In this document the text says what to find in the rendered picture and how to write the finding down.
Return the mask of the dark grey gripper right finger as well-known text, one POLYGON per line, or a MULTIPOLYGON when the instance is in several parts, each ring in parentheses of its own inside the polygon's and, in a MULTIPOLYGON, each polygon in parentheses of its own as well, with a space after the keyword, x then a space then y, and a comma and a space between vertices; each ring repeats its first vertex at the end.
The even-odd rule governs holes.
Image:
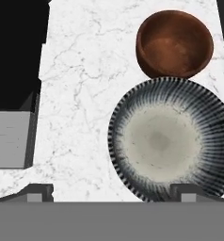
POLYGON ((172 184, 170 196, 177 202, 224 202, 224 198, 205 194, 199 186, 192 184, 172 184))

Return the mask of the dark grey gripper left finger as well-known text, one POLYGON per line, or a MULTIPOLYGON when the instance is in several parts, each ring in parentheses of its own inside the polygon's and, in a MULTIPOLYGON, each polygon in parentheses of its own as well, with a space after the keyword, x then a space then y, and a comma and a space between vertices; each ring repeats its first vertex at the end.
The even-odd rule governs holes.
POLYGON ((53 202, 52 184, 29 184, 21 191, 0 198, 0 202, 53 202))

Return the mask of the black and white striped bowl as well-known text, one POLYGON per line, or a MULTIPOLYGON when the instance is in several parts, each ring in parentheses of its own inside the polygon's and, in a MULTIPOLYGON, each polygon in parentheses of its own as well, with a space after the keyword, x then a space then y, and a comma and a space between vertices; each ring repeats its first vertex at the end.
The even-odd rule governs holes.
POLYGON ((224 194, 224 104, 209 89, 157 77, 130 89, 108 125, 115 171, 145 202, 170 201, 173 184, 224 194))

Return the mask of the grey cabinet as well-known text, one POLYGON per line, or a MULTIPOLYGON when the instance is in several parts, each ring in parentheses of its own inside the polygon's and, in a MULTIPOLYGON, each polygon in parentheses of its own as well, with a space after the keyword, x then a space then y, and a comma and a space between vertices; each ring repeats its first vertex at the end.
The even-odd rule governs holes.
POLYGON ((31 93, 32 111, 0 111, 0 169, 28 169, 33 166, 40 95, 31 93))

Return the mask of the brown wooden bowl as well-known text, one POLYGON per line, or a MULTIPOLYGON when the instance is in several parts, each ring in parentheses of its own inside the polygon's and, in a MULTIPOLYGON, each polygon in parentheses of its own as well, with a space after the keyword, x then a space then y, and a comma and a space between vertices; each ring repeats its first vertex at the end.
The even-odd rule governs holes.
POLYGON ((179 10, 155 12, 136 34, 137 62, 150 78, 190 78, 208 65, 213 52, 213 38, 206 25, 179 10))

